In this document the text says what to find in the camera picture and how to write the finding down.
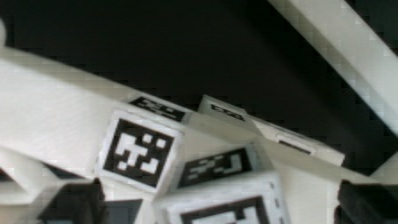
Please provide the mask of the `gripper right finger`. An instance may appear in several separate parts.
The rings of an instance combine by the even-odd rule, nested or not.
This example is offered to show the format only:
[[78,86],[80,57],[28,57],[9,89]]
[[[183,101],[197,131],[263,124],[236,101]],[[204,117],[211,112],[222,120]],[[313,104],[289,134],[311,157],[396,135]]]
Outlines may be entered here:
[[398,184],[341,181],[334,224],[398,224]]

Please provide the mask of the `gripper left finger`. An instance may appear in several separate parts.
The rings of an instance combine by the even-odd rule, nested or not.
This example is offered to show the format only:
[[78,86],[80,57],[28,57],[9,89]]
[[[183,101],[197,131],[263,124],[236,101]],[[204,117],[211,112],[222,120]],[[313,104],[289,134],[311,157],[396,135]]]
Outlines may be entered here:
[[43,224],[108,224],[106,218],[99,179],[66,184],[37,217]]

